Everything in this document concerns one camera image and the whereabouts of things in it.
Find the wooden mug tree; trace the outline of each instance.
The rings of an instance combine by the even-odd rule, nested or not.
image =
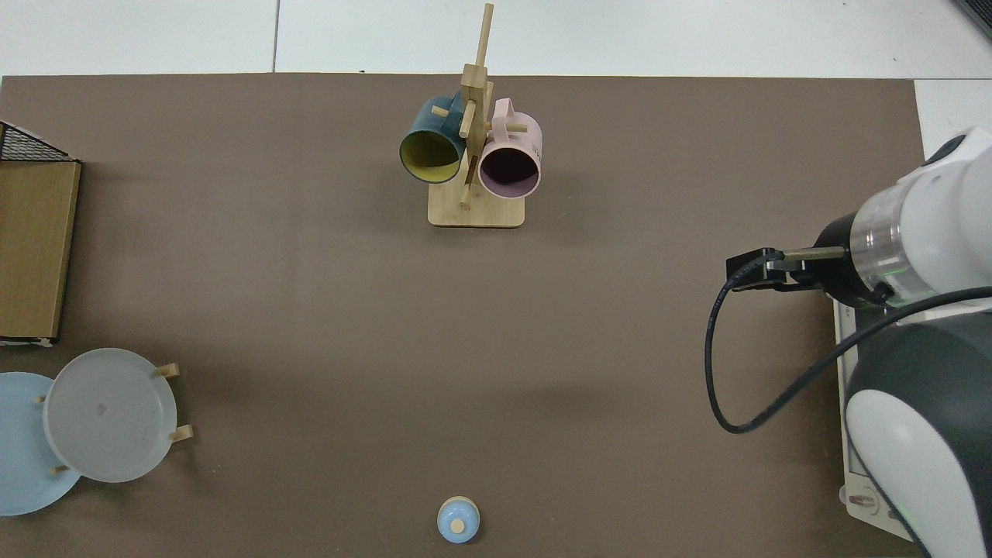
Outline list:
[[[466,64],[461,73],[461,98],[465,115],[458,135],[465,140],[465,154],[458,173],[451,180],[431,184],[428,190],[428,221],[436,226],[477,226],[511,228],[524,223],[524,199],[508,200],[494,196],[479,184],[478,164],[486,131],[486,120],[493,96],[493,82],[488,80],[486,47],[492,24],[493,5],[486,4],[482,16],[482,31],[475,64]],[[447,111],[434,107],[433,113],[447,116]],[[526,132],[526,126],[510,131]]]

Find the white plate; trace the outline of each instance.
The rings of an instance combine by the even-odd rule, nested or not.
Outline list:
[[[155,370],[124,349],[91,350],[67,364],[45,402],[45,435],[62,462],[105,483],[154,469],[176,431],[176,399]]]
[[[35,402],[51,385],[37,374],[0,374],[0,515],[37,511],[79,480],[73,470],[51,473],[62,462],[45,439],[44,407]]]

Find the pink mug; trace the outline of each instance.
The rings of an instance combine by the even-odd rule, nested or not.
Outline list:
[[[479,158],[479,182],[499,198],[530,195],[541,181],[541,126],[510,99],[498,99]]]

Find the light blue plate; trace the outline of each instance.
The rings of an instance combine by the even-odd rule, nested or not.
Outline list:
[[[52,474],[62,462],[45,437],[45,405],[52,380],[27,372],[0,373],[0,515],[37,511],[63,497],[79,473]]]

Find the teal mug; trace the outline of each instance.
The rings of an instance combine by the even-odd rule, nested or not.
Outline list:
[[[458,136],[464,113],[461,91],[451,97],[432,97],[424,103],[400,143],[400,161],[411,175],[438,184],[458,174],[465,153],[465,140]]]

